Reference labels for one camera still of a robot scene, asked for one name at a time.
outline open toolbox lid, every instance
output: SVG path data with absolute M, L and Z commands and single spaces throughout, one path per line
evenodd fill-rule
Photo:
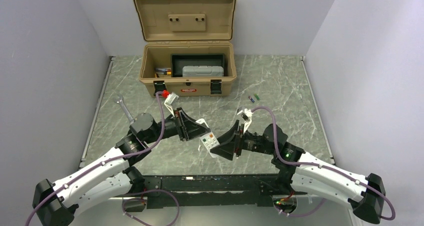
M 229 41 L 236 0 L 134 0 L 144 40 Z

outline red cap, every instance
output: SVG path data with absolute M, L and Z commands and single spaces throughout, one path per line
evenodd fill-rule
M 168 95 L 170 95 L 170 92 L 164 90 L 163 93 L 162 93 L 162 97 L 167 98 Z

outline tan toolbox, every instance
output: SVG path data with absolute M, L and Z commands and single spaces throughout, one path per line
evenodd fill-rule
M 168 90 L 179 96 L 227 96 L 236 80 L 233 19 L 236 0 L 134 0 L 147 45 L 139 80 L 149 94 Z M 171 68 L 172 54 L 224 54 L 222 77 L 155 77 Z

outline robotic arm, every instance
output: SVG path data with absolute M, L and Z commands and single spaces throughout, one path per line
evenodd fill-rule
M 106 154 L 76 173 L 54 182 L 45 179 L 37 184 L 32 206 L 43 226 L 68 226 L 76 216 L 100 202 L 150 189 L 133 165 L 146 157 L 160 138 L 178 135 L 181 141 L 189 141 L 212 133 L 207 124 L 196 122 L 182 108 L 170 108 L 167 102 L 172 102 L 169 100 L 165 101 L 165 106 L 171 115 L 162 118 L 161 122 L 155 122 L 149 113 L 133 118 L 122 96 L 116 102 L 130 122 L 127 135 Z M 387 198 L 378 175 L 354 174 L 314 157 L 287 142 L 288 136 L 275 124 L 275 119 L 262 135 L 249 132 L 253 111 L 238 110 L 244 123 L 239 125 L 237 120 L 217 139 L 218 145 L 211 148 L 210 153 L 227 160 L 233 160 L 234 154 L 241 156 L 243 150 L 273 155 L 271 163 L 279 169 L 273 187 L 281 192 L 321 196 L 352 209 L 357 217 L 373 224 L 379 224 L 381 218 L 394 219 L 394 210 L 391 218 L 381 216 Z M 149 148 L 147 144 L 153 142 L 155 144 Z

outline white remote control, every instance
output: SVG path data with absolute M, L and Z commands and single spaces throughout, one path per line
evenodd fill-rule
M 204 124 L 204 125 L 206 125 L 206 127 L 209 128 L 208 124 L 206 123 L 205 119 L 203 119 L 203 118 L 198 119 L 196 121 L 196 123 L 198 123 L 200 125 Z M 215 137 L 213 132 L 207 133 L 207 134 L 205 134 L 205 135 L 203 135 L 199 138 L 199 149 L 202 145 L 204 145 L 206 147 L 207 151 L 209 152 L 210 156 L 212 156 L 212 158 L 217 157 L 216 154 L 211 153 L 211 149 L 215 146 L 220 145 L 220 142 L 218 142 L 218 140 Z

